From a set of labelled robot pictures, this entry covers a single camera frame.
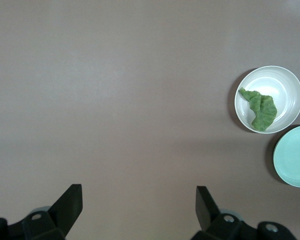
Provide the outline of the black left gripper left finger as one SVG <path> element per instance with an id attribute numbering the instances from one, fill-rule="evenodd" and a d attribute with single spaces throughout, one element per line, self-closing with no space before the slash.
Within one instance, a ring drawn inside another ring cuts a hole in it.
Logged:
<path id="1" fill-rule="evenodd" d="M 72 184 L 47 210 L 22 220 L 26 240 L 64 240 L 83 210 L 81 184 Z"/>

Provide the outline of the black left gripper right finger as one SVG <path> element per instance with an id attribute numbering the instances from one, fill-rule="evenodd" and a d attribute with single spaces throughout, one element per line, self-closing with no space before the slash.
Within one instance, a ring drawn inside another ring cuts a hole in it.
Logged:
<path id="1" fill-rule="evenodd" d="M 229 212 L 221 212 L 206 186 L 196 187 L 195 213 L 201 227 L 193 240 L 237 240 L 241 221 Z"/>

